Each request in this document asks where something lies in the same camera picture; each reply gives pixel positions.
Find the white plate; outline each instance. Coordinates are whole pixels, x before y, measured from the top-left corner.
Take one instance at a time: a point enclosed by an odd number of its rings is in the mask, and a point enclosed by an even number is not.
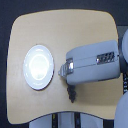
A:
[[[53,57],[46,47],[36,45],[28,51],[23,72],[30,87],[36,90],[45,88],[52,79],[53,70]]]

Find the black background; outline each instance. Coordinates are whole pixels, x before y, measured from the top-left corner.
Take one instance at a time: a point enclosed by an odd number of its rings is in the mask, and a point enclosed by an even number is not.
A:
[[[12,24],[20,15],[55,9],[106,11],[114,17],[116,25],[128,25],[127,0],[0,0],[0,128],[28,128],[28,124],[11,125],[7,120],[6,66]]]

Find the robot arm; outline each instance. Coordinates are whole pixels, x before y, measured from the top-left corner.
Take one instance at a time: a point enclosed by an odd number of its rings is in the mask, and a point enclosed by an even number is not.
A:
[[[115,40],[110,40],[72,49],[66,54],[66,63],[61,66],[59,75],[74,88],[81,83],[118,78],[127,71],[128,30],[119,40],[119,46]]]

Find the wooden table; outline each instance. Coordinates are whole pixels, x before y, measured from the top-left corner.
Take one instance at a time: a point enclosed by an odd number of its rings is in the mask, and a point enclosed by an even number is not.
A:
[[[66,53],[77,46],[118,40],[110,14],[89,10],[58,10],[20,16],[13,24],[7,62],[7,115],[12,124],[29,122],[54,112],[77,111],[113,119],[123,94],[123,79],[90,83],[76,87],[76,102],[68,98],[67,85],[58,76]],[[50,85],[42,90],[30,88],[23,75],[28,50],[46,46],[53,55],[55,71]]]

